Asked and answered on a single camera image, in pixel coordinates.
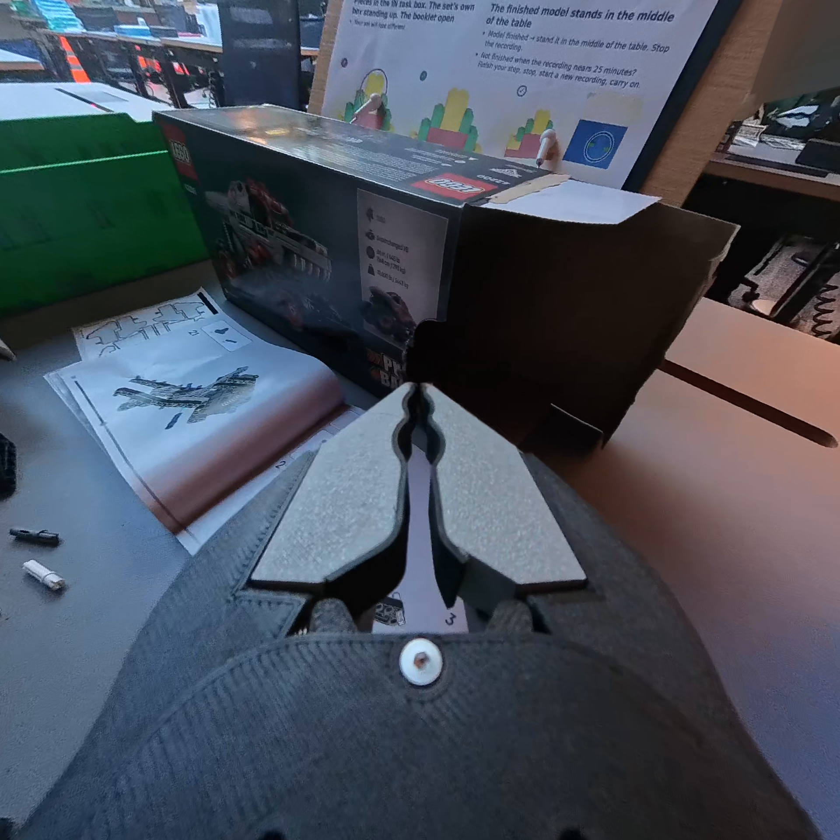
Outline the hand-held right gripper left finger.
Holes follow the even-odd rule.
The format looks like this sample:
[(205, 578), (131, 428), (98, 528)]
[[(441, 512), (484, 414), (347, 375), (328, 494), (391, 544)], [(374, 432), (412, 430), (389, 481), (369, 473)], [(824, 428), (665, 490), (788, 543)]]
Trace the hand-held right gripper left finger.
[(406, 569), (416, 407), (417, 385), (404, 384), (320, 447), (261, 551), (252, 585), (336, 598), (353, 616), (396, 588)]

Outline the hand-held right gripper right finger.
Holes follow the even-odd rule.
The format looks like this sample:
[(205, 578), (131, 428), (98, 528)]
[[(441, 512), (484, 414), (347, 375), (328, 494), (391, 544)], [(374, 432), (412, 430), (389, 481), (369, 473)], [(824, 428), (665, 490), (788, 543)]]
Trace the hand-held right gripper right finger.
[(477, 610), (586, 585), (522, 453), (438, 388), (422, 385), (434, 572), (446, 606)]

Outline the lego instruction booklet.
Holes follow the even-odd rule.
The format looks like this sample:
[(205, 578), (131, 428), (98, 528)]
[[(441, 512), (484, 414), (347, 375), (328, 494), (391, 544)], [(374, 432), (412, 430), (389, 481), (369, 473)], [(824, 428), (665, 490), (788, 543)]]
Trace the lego instruction booklet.
[[(269, 343), (198, 295), (75, 329), (80, 360), (45, 376), (143, 504), (191, 555), (262, 549), (320, 447), (366, 411), (349, 405), (327, 365)], [(467, 630), (460, 600), (434, 582), (429, 467), (407, 462), (406, 569), (373, 612), (375, 633)]]

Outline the black lego set box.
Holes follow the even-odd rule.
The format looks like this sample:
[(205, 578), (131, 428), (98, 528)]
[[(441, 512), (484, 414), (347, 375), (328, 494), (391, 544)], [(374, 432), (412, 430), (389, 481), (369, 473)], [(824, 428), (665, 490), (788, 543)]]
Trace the black lego set box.
[(605, 442), (738, 228), (274, 106), (157, 112), (226, 299), (365, 390), (430, 382)]

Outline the black office chair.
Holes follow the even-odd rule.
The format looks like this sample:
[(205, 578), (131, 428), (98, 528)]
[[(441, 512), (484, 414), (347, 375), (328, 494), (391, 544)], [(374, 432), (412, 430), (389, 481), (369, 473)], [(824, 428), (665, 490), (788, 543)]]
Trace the black office chair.
[(838, 330), (838, 241), (786, 234), (741, 279), (728, 303), (816, 338)]

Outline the green plastic bin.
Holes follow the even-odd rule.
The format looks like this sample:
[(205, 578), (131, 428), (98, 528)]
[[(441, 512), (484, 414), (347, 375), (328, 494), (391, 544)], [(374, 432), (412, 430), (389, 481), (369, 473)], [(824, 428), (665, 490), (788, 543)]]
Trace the green plastic bin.
[(154, 122), (2, 122), (3, 318), (206, 258)]

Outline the cluttered wooden desk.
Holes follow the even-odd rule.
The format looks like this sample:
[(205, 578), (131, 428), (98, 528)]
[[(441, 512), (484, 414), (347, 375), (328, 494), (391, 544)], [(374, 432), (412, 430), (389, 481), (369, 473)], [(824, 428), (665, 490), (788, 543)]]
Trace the cluttered wooden desk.
[(732, 122), (703, 175), (838, 202), (838, 144), (833, 87), (761, 104)]

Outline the black partition panel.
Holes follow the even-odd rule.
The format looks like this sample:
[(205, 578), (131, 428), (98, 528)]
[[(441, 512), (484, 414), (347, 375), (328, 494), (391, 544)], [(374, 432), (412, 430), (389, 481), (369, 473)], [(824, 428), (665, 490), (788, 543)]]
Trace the black partition panel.
[(301, 109), (297, 1), (218, 1), (228, 107)]

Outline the table with colourful stacks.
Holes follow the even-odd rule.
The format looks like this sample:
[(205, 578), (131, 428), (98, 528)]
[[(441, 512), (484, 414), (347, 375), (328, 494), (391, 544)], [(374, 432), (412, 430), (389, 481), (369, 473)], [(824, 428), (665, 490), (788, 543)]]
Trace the table with colourful stacks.
[(11, 81), (100, 82), (176, 108), (225, 104), (214, 4), (2, 1), (1, 13)]

